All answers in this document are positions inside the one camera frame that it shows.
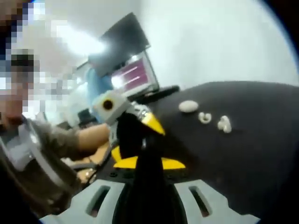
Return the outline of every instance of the black tablecloth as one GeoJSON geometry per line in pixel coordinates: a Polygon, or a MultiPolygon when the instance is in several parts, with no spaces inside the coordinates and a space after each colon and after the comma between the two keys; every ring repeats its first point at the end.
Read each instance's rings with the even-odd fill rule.
{"type": "Polygon", "coordinates": [[[299,140],[298,87],[208,83],[149,106],[166,132],[194,156],[198,165],[192,167],[193,179],[202,179],[222,193],[230,208],[241,214],[261,217],[269,210],[294,165],[299,140]],[[201,124],[198,112],[182,114],[178,104],[184,100],[198,102],[198,112],[211,113],[212,122],[201,124]],[[231,120],[230,134],[217,129],[223,115],[231,120]]]}

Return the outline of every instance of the blue object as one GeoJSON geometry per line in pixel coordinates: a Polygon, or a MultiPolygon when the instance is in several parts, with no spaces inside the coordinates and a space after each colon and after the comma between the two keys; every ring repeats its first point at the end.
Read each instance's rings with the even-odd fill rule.
{"type": "MultiPolygon", "coordinates": [[[[113,89],[111,83],[111,77],[110,76],[100,77],[97,75],[95,69],[93,68],[90,68],[88,70],[86,74],[86,81],[87,81],[87,99],[91,108],[94,99],[96,99],[100,94],[113,89]]],[[[101,117],[93,110],[93,108],[92,108],[92,114],[96,117],[99,123],[103,123],[101,117]]]]}

